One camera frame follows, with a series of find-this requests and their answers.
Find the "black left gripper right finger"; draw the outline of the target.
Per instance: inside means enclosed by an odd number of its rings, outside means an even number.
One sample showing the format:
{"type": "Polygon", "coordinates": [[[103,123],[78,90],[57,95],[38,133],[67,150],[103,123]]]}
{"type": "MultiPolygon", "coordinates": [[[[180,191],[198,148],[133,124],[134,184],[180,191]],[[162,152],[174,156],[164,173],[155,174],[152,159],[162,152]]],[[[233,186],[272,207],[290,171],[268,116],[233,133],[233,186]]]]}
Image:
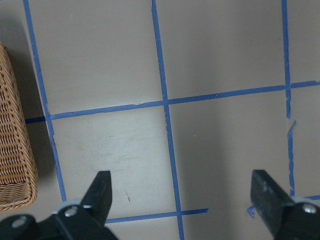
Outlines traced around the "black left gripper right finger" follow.
{"type": "Polygon", "coordinates": [[[272,235],[278,235],[295,202],[263,169],[251,173],[250,200],[272,235]]]}

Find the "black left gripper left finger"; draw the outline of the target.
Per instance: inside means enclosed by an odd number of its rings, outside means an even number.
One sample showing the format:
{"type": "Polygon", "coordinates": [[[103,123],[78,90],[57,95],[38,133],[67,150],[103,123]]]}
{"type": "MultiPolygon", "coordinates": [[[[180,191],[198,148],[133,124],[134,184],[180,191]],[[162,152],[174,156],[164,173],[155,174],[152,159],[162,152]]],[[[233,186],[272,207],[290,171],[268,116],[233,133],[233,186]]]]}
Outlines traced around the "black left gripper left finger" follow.
{"type": "Polygon", "coordinates": [[[97,173],[80,205],[98,224],[106,223],[112,205],[112,179],[109,170],[97,173]]]}

